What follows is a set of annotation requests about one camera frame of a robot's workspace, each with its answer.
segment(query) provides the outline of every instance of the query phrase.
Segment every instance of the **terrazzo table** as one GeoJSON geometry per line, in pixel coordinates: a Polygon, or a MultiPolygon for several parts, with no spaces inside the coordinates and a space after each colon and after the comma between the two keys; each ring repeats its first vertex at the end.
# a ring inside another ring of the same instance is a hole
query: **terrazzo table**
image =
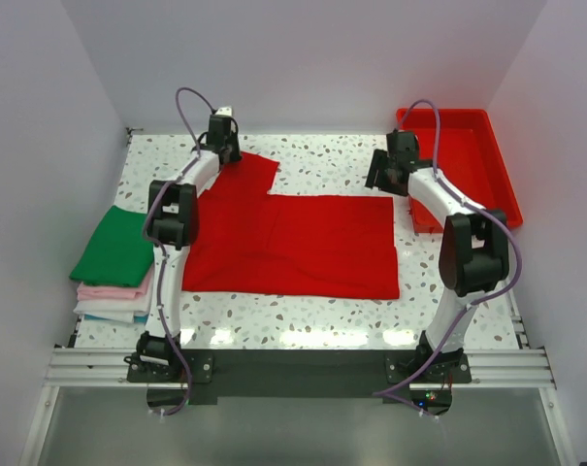
{"type": "MultiPolygon", "coordinates": [[[[393,198],[394,238],[401,298],[393,301],[244,293],[183,292],[184,348],[412,349],[441,297],[441,235],[416,234],[408,200],[364,187],[373,150],[384,135],[247,135],[243,151],[280,162],[273,194],[388,196],[393,198]]],[[[134,136],[114,203],[147,211],[148,185],[173,175],[188,160],[189,136],[134,136]]],[[[466,350],[518,349],[510,296],[484,303],[466,334],[466,350]]],[[[78,323],[76,348],[133,348],[143,324],[102,320],[78,323]]]]}

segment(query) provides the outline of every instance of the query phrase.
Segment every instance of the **white wall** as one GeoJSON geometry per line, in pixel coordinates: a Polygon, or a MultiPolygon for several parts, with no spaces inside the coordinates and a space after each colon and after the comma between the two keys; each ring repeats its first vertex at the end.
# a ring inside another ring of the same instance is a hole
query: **white wall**
{"type": "Polygon", "coordinates": [[[524,216],[520,310],[587,459],[587,1],[549,0],[489,113],[524,216]]]}
{"type": "Polygon", "coordinates": [[[0,465],[18,462],[122,125],[57,0],[0,1],[0,465]]]}
{"type": "MultiPolygon", "coordinates": [[[[544,4],[63,2],[123,121],[149,132],[181,131],[183,84],[234,105],[245,131],[383,131],[423,95],[485,108],[544,4]]],[[[187,99],[204,126],[204,107],[187,99]]]]}

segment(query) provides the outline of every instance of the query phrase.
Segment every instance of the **cable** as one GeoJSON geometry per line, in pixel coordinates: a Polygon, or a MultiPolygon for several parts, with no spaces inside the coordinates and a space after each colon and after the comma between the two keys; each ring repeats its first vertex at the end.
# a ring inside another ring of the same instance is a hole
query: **cable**
{"type": "Polygon", "coordinates": [[[185,391],[185,394],[183,395],[183,399],[174,408],[171,408],[168,411],[164,411],[163,416],[170,416],[175,413],[178,413],[183,408],[183,406],[185,406],[187,404],[187,402],[189,401],[189,396],[191,394],[191,389],[192,389],[192,373],[191,373],[191,370],[189,369],[189,364],[187,364],[187,361],[183,357],[183,354],[180,352],[180,347],[177,345],[177,342],[175,342],[175,338],[173,337],[172,333],[170,332],[170,328],[168,327],[168,323],[166,323],[166,318],[164,317],[164,304],[161,302],[161,287],[162,287],[162,283],[164,282],[164,271],[166,269],[166,264],[168,262],[168,254],[166,253],[166,248],[164,248],[163,243],[161,241],[159,241],[157,238],[153,238],[151,236],[148,236],[147,231],[148,231],[148,226],[151,224],[153,216],[155,215],[155,211],[157,210],[157,208],[161,204],[161,200],[164,197],[164,194],[166,194],[166,191],[168,190],[168,188],[171,185],[181,181],[182,178],[198,162],[198,160],[200,160],[200,157],[201,157],[199,141],[198,141],[198,139],[196,139],[196,135],[194,134],[194,131],[192,130],[189,122],[187,121],[187,118],[185,117],[185,114],[183,113],[183,110],[180,107],[179,96],[180,96],[181,92],[184,90],[192,92],[192,93],[196,94],[198,97],[200,97],[201,99],[203,99],[205,101],[205,103],[209,106],[209,108],[212,110],[212,113],[213,114],[215,113],[215,109],[213,108],[212,104],[210,104],[209,101],[202,94],[200,94],[198,91],[196,91],[190,87],[181,87],[177,90],[177,93],[175,94],[175,102],[177,103],[177,110],[179,111],[180,119],[183,120],[183,123],[185,124],[187,131],[189,132],[190,136],[194,140],[194,144],[196,145],[196,157],[194,157],[192,160],[190,160],[189,163],[187,163],[187,165],[185,165],[181,169],[179,175],[174,180],[168,180],[167,182],[164,183],[164,185],[161,187],[161,189],[157,193],[157,196],[155,196],[155,199],[153,200],[153,203],[147,212],[147,219],[145,220],[145,224],[143,225],[143,228],[142,228],[142,236],[147,241],[154,243],[155,246],[160,248],[161,252],[162,252],[162,262],[161,262],[161,267],[159,269],[159,277],[156,278],[157,279],[157,286],[155,288],[155,296],[156,296],[156,301],[157,301],[157,312],[159,313],[159,319],[161,320],[161,324],[164,327],[164,333],[166,334],[166,339],[168,340],[168,343],[172,347],[173,352],[175,353],[175,356],[179,359],[181,365],[183,366],[183,370],[185,371],[185,375],[187,376],[187,390],[185,391]]]}
{"type": "MultiPolygon", "coordinates": [[[[430,100],[428,100],[428,99],[419,99],[419,100],[416,100],[413,104],[411,104],[409,106],[408,110],[403,115],[403,118],[401,118],[401,121],[399,121],[399,123],[397,124],[397,131],[399,129],[401,129],[401,127],[403,126],[403,123],[405,123],[407,117],[409,116],[409,114],[411,113],[411,111],[413,110],[413,108],[416,107],[418,104],[427,104],[427,105],[429,105],[431,107],[431,109],[433,110],[434,115],[436,116],[436,137],[435,137],[434,147],[433,147],[433,171],[434,171],[434,177],[438,181],[438,183],[440,184],[440,186],[453,199],[455,199],[457,202],[459,202],[461,204],[462,203],[461,197],[455,191],[453,191],[450,188],[450,186],[443,181],[443,179],[441,177],[438,176],[438,150],[440,148],[440,112],[439,112],[438,108],[436,107],[436,105],[433,102],[431,102],[430,100]]],[[[502,288],[499,291],[496,291],[494,293],[487,294],[487,295],[485,295],[485,296],[483,296],[481,298],[475,299],[475,300],[473,300],[471,302],[471,304],[470,304],[469,307],[464,307],[464,309],[462,309],[459,312],[459,314],[454,318],[454,320],[452,321],[452,323],[448,327],[448,330],[446,330],[446,333],[441,338],[440,343],[438,344],[438,346],[436,347],[436,349],[433,351],[433,353],[431,354],[431,356],[429,356],[429,359],[427,359],[425,361],[425,363],[422,366],[420,366],[420,368],[417,371],[415,371],[411,376],[409,376],[408,378],[404,379],[403,381],[397,383],[396,385],[393,385],[393,386],[391,386],[389,388],[386,388],[385,390],[376,391],[375,393],[373,393],[373,396],[383,396],[383,397],[392,398],[394,400],[400,401],[401,403],[405,403],[407,405],[410,405],[416,411],[420,411],[420,412],[424,412],[424,410],[420,410],[413,403],[410,403],[408,400],[406,400],[404,398],[401,398],[401,397],[395,395],[394,392],[397,391],[397,390],[399,390],[403,386],[411,383],[412,381],[416,380],[418,377],[420,377],[429,368],[429,366],[433,363],[433,361],[436,359],[436,357],[438,357],[438,354],[441,353],[441,349],[444,347],[444,345],[446,344],[446,342],[448,341],[448,339],[452,335],[452,332],[455,330],[455,328],[457,327],[457,325],[459,324],[459,322],[461,321],[461,319],[469,311],[474,311],[476,309],[476,307],[478,307],[479,304],[482,304],[485,301],[489,301],[490,299],[494,299],[494,298],[497,298],[498,296],[502,296],[503,294],[508,293],[517,284],[517,281],[519,280],[519,277],[520,277],[520,275],[522,273],[522,254],[521,254],[521,250],[520,250],[519,246],[517,245],[517,241],[515,240],[515,237],[510,232],[510,230],[506,227],[506,225],[504,225],[497,218],[495,218],[494,216],[492,216],[491,214],[489,214],[487,211],[484,211],[482,209],[479,209],[478,207],[472,205],[469,202],[464,202],[463,205],[464,205],[464,207],[472,210],[473,212],[476,212],[477,214],[479,214],[481,216],[484,216],[488,220],[492,221],[494,224],[496,224],[503,231],[503,233],[506,235],[506,237],[510,241],[511,246],[513,247],[513,250],[515,251],[515,274],[513,275],[512,279],[510,280],[510,282],[508,283],[508,285],[505,286],[504,288],[502,288]]]]}

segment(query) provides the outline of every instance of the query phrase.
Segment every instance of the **red plastic bin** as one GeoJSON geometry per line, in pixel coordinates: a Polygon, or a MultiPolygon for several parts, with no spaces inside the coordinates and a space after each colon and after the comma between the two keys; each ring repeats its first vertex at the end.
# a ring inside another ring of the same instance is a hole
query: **red plastic bin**
{"type": "MultiPolygon", "coordinates": [[[[399,109],[400,120],[407,109],[399,109]]],[[[441,109],[438,164],[446,177],[474,201],[488,209],[502,209],[510,228],[524,220],[484,110],[441,109]]],[[[412,110],[403,129],[413,131],[420,143],[420,158],[432,158],[436,119],[431,109],[412,110]]],[[[442,227],[422,204],[409,198],[417,233],[441,232],[442,227]]]]}

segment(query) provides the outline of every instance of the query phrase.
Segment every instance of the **pink towel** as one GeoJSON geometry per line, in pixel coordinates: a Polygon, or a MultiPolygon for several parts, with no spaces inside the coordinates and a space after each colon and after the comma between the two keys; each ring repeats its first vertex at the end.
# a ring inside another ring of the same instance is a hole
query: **pink towel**
{"type": "Polygon", "coordinates": [[[137,288],[89,286],[80,283],[80,286],[78,286],[78,301],[91,301],[94,299],[138,299],[147,294],[152,277],[153,268],[151,267],[137,288]]]}

